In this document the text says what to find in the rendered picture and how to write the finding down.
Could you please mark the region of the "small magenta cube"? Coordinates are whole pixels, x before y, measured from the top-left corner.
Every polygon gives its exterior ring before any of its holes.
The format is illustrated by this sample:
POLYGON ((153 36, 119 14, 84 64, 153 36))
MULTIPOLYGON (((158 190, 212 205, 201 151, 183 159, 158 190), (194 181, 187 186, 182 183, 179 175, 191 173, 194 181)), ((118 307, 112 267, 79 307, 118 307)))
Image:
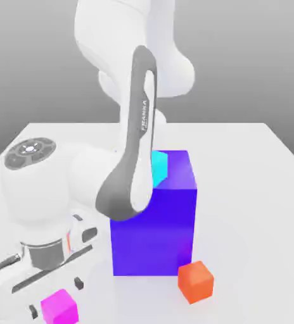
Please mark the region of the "small magenta cube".
POLYGON ((60 289, 41 301, 46 324, 76 324, 79 322, 77 303, 65 290, 60 289))

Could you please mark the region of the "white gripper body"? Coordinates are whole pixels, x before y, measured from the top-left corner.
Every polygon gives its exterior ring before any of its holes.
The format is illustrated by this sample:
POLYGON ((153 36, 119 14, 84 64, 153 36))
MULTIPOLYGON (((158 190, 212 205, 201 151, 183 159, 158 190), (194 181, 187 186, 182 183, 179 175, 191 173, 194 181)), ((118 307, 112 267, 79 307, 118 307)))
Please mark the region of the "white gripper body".
POLYGON ((79 290, 74 278, 84 286, 94 268, 105 260, 105 247, 91 242, 73 253, 62 265, 53 270, 39 270, 27 260, 18 261, 0 269, 0 320, 33 320, 29 305, 38 312, 35 320, 43 320, 41 301, 60 289, 76 298, 79 290))

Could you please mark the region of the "large blue box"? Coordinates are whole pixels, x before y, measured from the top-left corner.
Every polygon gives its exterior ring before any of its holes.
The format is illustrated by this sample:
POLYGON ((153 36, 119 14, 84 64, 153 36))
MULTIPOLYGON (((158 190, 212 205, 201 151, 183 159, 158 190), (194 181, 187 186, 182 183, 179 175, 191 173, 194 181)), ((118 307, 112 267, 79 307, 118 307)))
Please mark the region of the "large blue box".
POLYGON ((127 221, 111 221, 115 276, 176 276, 191 262, 197 185, 187 151, 167 151, 168 175, 148 207, 127 221))

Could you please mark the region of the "small cyan cube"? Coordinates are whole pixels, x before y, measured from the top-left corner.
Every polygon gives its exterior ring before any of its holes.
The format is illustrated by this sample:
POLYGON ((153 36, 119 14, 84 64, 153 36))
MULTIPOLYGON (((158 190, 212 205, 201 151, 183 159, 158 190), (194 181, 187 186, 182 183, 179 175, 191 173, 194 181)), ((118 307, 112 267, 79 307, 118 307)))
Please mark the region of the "small cyan cube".
POLYGON ((153 187, 156 188, 168 177, 168 154, 161 151, 152 151, 151 167, 153 187))

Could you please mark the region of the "small orange cube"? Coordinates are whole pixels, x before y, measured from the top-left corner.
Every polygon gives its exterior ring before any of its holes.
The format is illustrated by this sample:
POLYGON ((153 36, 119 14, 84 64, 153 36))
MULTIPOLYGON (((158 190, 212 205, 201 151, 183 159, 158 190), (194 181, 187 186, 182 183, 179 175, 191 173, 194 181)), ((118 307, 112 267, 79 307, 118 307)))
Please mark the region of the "small orange cube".
POLYGON ((194 304, 212 296, 214 276, 202 261, 195 261, 179 267, 177 284, 186 300, 194 304))

